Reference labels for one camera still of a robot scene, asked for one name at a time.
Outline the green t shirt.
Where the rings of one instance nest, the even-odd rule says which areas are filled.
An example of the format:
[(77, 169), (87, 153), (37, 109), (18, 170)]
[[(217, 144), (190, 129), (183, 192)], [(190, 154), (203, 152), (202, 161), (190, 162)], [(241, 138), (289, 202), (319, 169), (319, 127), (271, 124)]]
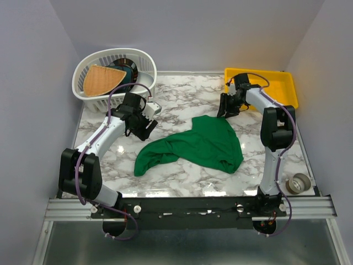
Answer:
[(243, 162), (239, 138), (225, 118), (192, 118), (192, 128), (146, 145), (135, 160), (134, 175), (150, 168), (185, 159), (199, 166), (234, 173)]

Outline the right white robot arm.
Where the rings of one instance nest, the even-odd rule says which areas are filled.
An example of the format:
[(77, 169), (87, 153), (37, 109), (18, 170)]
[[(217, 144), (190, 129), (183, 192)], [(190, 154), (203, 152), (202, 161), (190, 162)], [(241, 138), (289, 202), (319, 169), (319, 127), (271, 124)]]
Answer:
[(257, 73), (237, 74), (226, 82), (226, 86), (228, 92), (221, 94), (218, 118), (237, 116), (244, 105), (254, 106), (263, 117), (260, 139), (265, 147), (265, 164), (253, 205), (258, 215), (267, 216), (282, 202), (280, 184), (285, 158), (297, 137), (295, 108), (271, 98), (264, 91), (270, 82)]

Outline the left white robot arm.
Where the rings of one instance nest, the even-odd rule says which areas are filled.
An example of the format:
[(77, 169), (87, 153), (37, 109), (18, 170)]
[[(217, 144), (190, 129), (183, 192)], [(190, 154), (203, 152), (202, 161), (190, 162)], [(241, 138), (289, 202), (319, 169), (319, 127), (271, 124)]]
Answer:
[(130, 92), (116, 108), (108, 107), (103, 123), (88, 140), (62, 152), (59, 190), (76, 195), (83, 204), (103, 204), (108, 217), (118, 217), (122, 213), (122, 195), (103, 184), (100, 160), (119, 137), (133, 134), (141, 141), (148, 139), (158, 124), (154, 116), (161, 110), (158, 103)]

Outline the tape roll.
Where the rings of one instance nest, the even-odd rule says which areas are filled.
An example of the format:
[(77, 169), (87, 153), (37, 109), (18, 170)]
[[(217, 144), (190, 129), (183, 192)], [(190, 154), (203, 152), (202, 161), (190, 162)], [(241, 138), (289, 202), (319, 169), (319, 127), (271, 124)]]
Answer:
[(290, 194), (298, 195), (310, 190), (312, 182), (310, 178), (303, 173), (296, 173), (286, 180), (286, 189)]

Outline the white plastic laundry basket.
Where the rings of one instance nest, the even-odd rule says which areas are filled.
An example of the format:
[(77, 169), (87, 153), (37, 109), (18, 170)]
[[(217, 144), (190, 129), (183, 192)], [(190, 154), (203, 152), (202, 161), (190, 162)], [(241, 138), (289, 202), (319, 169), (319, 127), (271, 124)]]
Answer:
[(86, 56), (76, 67), (72, 77), (72, 92), (74, 96), (82, 100), (86, 107), (93, 112), (105, 113), (108, 111), (108, 96), (87, 97), (83, 92), (83, 83), (89, 68), (92, 65), (112, 66), (114, 61), (131, 61), (137, 69), (137, 83), (149, 88), (147, 91), (141, 86), (133, 86), (131, 92), (147, 98), (154, 93), (157, 81), (157, 68), (151, 56), (139, 49), (114, 48), (97, 51)]

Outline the yellow plastic tray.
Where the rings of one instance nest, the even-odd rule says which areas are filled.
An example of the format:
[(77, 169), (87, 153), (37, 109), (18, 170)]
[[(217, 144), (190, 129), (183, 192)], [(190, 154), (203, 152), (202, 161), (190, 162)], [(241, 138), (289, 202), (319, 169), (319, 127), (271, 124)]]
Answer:
[(270, 82), (270, 86), (265, 88), (264, 91), (270, 97), (284, 105), (292, 105), (295, 109), (298, 108), (295, 85), (289, 72), (228, 67), (224, 70), (224, 82), (226, 83), (231, 77), (244, 72), (252, 72), (265, 77)]

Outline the dark teal round plate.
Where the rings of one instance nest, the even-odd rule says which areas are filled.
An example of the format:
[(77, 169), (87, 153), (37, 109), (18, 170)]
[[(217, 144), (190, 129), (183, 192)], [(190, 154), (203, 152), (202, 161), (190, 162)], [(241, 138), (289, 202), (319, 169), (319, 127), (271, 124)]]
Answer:
[(126, 73), (125, 77), (118, 84), (118, 86), (128, 83), (136, 83), (138, 78), (138, 69), (136, 64), (132, 60), (127, 58), (119, 58), (111, 62), (107, 67), (116, 70), (121, 70)]

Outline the orange woven fan mat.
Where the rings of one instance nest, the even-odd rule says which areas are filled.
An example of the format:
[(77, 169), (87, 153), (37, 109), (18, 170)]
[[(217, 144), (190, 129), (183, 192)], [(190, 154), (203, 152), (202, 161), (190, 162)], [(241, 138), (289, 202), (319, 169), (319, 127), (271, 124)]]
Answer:
[(86, 97), (105, 95), (117, 87), (125, 76), (125, 71), (92, 65), (83, 82), (83, 93)]

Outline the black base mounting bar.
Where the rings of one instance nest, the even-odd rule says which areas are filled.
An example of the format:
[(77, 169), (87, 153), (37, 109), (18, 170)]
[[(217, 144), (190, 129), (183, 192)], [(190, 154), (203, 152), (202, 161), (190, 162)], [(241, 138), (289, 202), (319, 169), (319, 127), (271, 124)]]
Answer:
[(128, 229), (252, 229), (253, 219), (285, 217), (282, 196), (121, 198), (117, 211), (98, 206), (93, 219), (127, 222)]

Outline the aluminium frame rail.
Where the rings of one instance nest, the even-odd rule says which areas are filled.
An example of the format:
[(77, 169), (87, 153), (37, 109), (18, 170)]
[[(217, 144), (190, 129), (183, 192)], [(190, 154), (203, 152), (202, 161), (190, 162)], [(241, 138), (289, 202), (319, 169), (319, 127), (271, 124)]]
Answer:
[[(293, 220), (335, 219), (337, 213), (331, 197), (289, 197)], [(95, 212), (92, 205), (82, 205), (77, 199), (51, 199), (45, 212), (45, 221), (118, 221)]]

